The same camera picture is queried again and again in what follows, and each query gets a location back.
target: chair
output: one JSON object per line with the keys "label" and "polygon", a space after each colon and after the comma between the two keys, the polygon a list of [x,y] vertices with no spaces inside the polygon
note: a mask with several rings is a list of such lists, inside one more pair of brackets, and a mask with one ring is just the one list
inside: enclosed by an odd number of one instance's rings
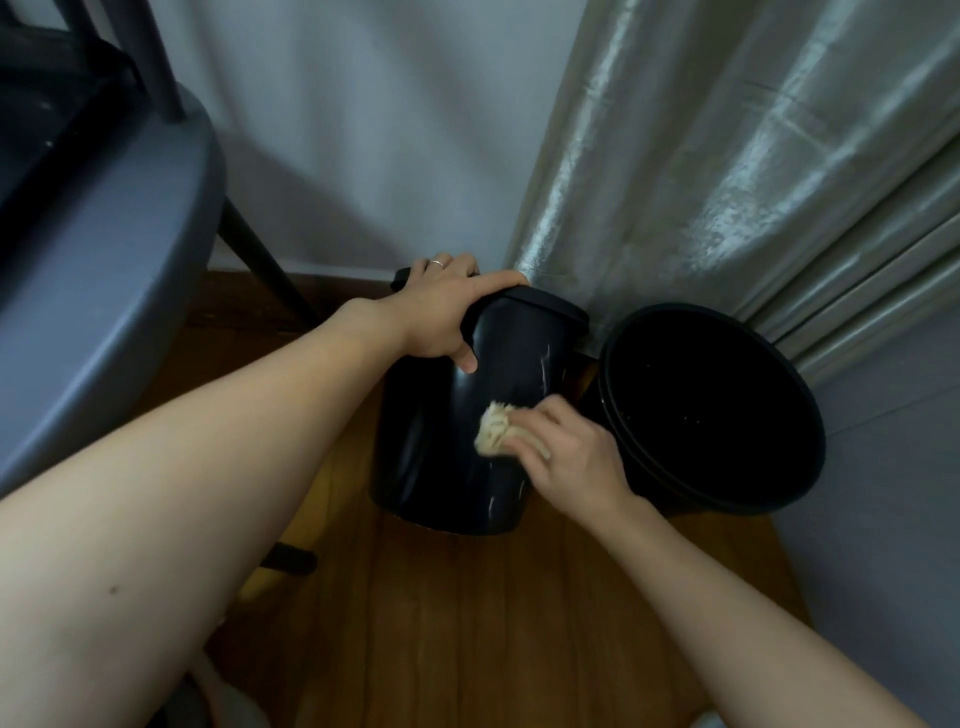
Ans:
{"label": "chair", "polygon": [[[320,323],[227,197],[210,119],[174,81],[146,0],[103,4],[125,54],[82,0],[57,0],[69,32],[24,27],[0,0],[0,107],[31,118],[3,109],[0,125],[0,497],[125,419],[217,232],[306,327]],[[64,124],[27,154],[48,110]],[[309,573],[316,557],[280,544],[263,565]]]}

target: person's right hand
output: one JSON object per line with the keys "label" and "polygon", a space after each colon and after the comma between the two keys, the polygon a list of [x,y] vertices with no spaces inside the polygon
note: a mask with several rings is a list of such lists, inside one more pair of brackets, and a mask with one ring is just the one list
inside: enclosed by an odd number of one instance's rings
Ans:
{"label": "person's right hand", "polygon": [[584,528],[596,533],[636,497],[627,486],[613,436],[560,395],[508,417],[511,424],[537,435],[551,456],[544,460],[536,448],[517,438],[506,440],[504,447],[516,455],[537,490]]}

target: curtain fold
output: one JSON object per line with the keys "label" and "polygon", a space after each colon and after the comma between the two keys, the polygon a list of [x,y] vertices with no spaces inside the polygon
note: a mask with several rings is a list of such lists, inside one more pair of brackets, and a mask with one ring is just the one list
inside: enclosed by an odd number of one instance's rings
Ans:
{"label": "curtain fold", "polygon": [[685,301],[830,376],[949,299],[957,78],[955,4],[590,0],[506,262],[589,353]]}

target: chair leg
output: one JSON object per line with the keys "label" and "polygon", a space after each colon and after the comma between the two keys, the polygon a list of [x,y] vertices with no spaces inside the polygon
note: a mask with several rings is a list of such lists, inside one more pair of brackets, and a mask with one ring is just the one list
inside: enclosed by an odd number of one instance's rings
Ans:
{"label": "chair leg", "polygon": [[260,566],[296,576],[306,576],[317,570],[317,554],[305,548],[277,542],[263,557]]}
{"label": "chair leg", "polygon": [[251,272],[273,293],[287,309],[308,328],[318,327],[319,314],[313,309],[290,278],[280,268],[270,251],[243,219],[240,210],[230,198],[224,200],[220,216],[220,237],[237,256],[247,264]]}

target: black bucket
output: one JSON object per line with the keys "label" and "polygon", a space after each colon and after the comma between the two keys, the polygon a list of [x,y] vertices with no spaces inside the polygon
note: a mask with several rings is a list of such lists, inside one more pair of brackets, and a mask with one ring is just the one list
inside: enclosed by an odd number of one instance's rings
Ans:
{"label": "black bucket", "polygon": [[577,306],[527,286],[473,305],[461,331],[479,367],[406,356],[387,373],[372,497],[406,521],[469,535],[516,528],[530,491],[513,458],[486,458],[473,440],[491,401],[533,407],[560,391],[573,345],[587,333]]}
{"label": "black bucket", "polygon": [[824,464],[820,411],[790,362],[701,306],[654,305],[620,324],[580,409],[616,437],[631,489],[667,516],[768,513]]}

